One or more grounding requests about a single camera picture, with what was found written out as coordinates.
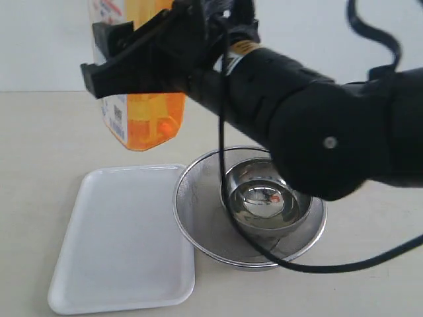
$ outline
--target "metal colander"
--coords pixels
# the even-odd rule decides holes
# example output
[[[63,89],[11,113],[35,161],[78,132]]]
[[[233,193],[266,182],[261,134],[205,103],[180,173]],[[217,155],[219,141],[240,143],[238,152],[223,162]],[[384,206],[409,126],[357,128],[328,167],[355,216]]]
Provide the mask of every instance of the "metal colander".
[[[181,176],[174,194],[174,215],[183,235],[215,260],[243,269],[276,267],[256,252],[232,227],[221,202],[218,151],[195,160]],[[247,159],[269,158],[267,150],[231,147],[225,150],[226,169]],[[319,239],[326,222],[323,202],[313,198],[305,222],[283,238],[256,238],[276,256],[293,260]]]

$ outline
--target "table surface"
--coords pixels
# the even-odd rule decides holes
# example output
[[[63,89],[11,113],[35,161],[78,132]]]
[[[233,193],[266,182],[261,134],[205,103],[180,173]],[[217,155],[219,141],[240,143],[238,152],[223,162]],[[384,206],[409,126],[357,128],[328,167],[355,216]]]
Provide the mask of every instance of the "table surface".
[[[178,137],[125,150],[85,92],[0,94],[0,312],[55,316],[47,292],[83,176],[97,168],[188,164],[217,147],[217,119],[187,102]],[[254,144],[227,128],[228,145]],[[328,203],[327,227],[302,264],[374,256],[423,228],[423,191],[368,183]],[[196,254],[196,286],[183,304],[105,316],[422,316],[423,251],[341,275],[235,271]]]

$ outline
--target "white tray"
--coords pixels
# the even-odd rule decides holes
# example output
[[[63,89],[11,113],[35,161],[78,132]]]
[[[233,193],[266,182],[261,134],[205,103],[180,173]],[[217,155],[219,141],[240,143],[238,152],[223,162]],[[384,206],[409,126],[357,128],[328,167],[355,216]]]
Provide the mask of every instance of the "white tray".
[[[58,314],[180,304],[194,288],[194,252],[176,225],[182,165],[105,168],[85,177],[50,285]]]

